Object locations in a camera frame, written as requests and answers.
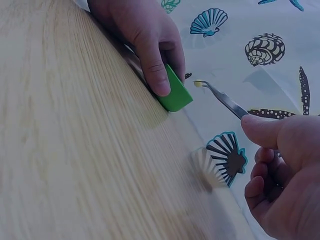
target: tablecloth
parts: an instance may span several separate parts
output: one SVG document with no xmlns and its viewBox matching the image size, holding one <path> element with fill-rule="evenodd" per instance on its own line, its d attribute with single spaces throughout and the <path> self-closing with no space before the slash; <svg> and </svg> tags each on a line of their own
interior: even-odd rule
<svg viewBox="0 0 320 240">
<path fill-rule="evenodd" d="M 239 119 L 193 81 L 209 82 L 267 120 L 320 115 L 320 1 L 158 1 L 183 44 L 185 86 L 194 99 L 184 111 L 256 238 L 272 239 L 244 198 L 259 147 L 244 135 Z M 77 3 L 88 9 L 84 0 Z"/>
</svg>

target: tweezers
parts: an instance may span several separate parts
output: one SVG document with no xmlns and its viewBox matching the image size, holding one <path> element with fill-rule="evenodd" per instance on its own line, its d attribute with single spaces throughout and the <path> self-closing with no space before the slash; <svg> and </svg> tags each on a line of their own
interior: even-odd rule
<svg viewBox="0 0 320 240">
<path fill-rule="evenodd" d="M 225 94 L 224 92 L 220 92 L 207 81 L 194 81 L 194 82 L 205 84 L 205 85 L 202 85 L 202 87 L 209 89 L 213 93 L 213 95 L 216 97 L 216 99 L 218 99 L 219 102 L 221 102 L 227 109 L 229 109 L 234 115 L 236 115 L 238 119 L 241 120 L 241 118 L 244 115 L 249 114 L 240 105 L 235 103 L 227 94 Z M 273 151 L 274 151 L 274 154 L 278 155 L 278 157 L 281 157 L 281 154 L 278 150 L 273 150 Z"/>
</svg>

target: hand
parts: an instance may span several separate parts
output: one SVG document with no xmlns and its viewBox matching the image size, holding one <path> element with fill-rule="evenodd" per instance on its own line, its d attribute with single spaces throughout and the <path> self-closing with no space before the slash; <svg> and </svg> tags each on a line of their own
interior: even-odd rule
<svg viewBox="0 0 320 240">
<path fill-rule="evenodd" d="M 241 125 L 261 146 L 244 193 L 253 217 L 278 240 L 320 239 L 320 117 L 246 115 Z"/>
<path fill-rule="evenodd" d="M 154 93 L 167 96 L 171 91 L 164 63 L 184 82 L 185 57 L 178 29 L 156 0 L 88 0 L 88 5 L 104 27 L 135 46 Z"/>
</svg>

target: wood grain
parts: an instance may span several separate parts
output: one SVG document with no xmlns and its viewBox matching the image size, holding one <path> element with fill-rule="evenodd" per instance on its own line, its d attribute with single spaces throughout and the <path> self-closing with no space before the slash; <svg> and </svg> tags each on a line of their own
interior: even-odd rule
<svg viewBox="0 0 320 240">
<path fill-rule="evenodd" d="M 72 1 L 0 1 L 0 239 L 253 239 L 201 144 Z"/>
</svg>

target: green eraser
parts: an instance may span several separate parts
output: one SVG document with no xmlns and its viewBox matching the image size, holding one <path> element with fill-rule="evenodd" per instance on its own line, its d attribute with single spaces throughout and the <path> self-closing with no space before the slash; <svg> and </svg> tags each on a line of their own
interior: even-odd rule
<svg viewBox="0 0 320 240">
<path fill-rule="evenodd" d="M 172 68 L 166 64 L 171 92 L 167 96 L 156 96 L 161 105 L 169 112 L 177 112 L 193 101 L 181 80 L 177 77 Z"/>
</svg>

